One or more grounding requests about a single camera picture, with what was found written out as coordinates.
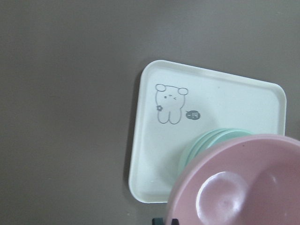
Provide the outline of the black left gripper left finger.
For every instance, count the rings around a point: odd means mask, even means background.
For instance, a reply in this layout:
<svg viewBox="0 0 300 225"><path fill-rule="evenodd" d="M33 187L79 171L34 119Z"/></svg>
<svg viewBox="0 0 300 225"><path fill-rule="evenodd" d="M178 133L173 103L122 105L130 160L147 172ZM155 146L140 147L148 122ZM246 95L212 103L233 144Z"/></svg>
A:
<svg viewBox="0 0 300 225"><path fill-rule="evenodd" d="M152 225L164 225L162 217L156 217L152 219Z"/></svg>

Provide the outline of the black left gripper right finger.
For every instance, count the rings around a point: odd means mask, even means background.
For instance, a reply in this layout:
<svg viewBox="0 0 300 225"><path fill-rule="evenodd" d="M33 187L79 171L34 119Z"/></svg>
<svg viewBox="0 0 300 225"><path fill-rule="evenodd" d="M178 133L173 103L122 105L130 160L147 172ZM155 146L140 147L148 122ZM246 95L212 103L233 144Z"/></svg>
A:
<svg viewBox="0 0 300 225"><path fill-rule="evenodd" d="M179 221L176 218L172 219L171 225L179 225Z"/></svg>

